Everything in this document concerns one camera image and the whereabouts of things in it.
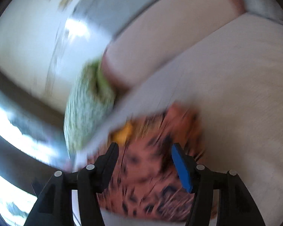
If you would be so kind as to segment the orange black floral garment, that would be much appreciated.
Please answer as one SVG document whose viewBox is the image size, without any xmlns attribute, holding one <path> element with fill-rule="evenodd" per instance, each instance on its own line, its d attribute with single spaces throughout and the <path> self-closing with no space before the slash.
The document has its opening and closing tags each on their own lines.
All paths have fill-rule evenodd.
<svg viewBox="0 0 283 226">
<path fill-rule="evenodd" d="M 100 207 L 139 219 L 186 221 L 193 195 L 181 185 L 171 147 L 178 143 L 196 161 L 203 158 L 199 111 L 173 104 L 162 112 L 129 119 L 109 133 L 88 162 L 113 142 L 119 146 L 119 156 L 108 188 L 98 195 Z"/>
</svg>

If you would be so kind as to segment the stained glass door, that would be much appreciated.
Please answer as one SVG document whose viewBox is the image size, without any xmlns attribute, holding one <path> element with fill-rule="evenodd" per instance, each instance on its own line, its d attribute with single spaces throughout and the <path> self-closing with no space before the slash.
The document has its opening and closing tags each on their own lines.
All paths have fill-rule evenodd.
<svg viewBox="0 0 283 226">
<path fill-rule="evenodd" d="M 64 116 L 15 85 L 0 71 L 0 223 L 24 225 L 57 170 L 73 167 Z"/>
</svg>

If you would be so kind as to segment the green white patterned pillow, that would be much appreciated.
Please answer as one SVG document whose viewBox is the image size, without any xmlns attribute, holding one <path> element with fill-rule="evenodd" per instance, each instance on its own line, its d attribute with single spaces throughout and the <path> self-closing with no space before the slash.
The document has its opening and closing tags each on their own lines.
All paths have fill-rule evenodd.
<svg viewBox="0 0 283 226">
<path fill-rule="evenodd" d="M 70 91 L 64 115 L 69 153 L 84 148 L 114 106 L 116 92 L 105 78 L 101 62 L 101 58 L 87 62 Z"/>
</svg>

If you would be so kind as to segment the pink bolster cushion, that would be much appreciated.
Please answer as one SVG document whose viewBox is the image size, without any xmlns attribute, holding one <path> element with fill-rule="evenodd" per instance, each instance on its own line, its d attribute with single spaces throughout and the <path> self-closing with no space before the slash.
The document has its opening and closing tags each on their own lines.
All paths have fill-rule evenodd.
<svg viewBox="0 0 283 226">
<path fill-rule="evenodd" d="M 126 91 L 244 12 L 243 0 L 159 0 L 107 46 L 102 73 Z"/>
</svg>

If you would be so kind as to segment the grey blue pillow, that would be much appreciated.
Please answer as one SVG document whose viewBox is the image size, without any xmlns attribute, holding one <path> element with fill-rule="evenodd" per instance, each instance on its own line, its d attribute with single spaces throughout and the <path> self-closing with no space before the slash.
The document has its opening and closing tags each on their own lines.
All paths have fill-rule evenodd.
<svg viewBox="0 0 283 226">
<path fill-rule="evenodd" d="M 112 37 L 158 0 L 80 0 L 71 18 L 99 26 Z"/>
</svg>

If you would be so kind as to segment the striped grey pillow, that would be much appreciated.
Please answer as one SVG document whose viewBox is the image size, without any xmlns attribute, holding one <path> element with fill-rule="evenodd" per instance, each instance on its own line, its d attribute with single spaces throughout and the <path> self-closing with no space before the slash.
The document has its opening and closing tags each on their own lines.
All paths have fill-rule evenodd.
<svg viewBox="0 0 283 226">
<path fill-rule="evenodd" d="M 283 9 L 276 0 L 244 0 L 246 10 L 283 25 Z"/>
</svg>

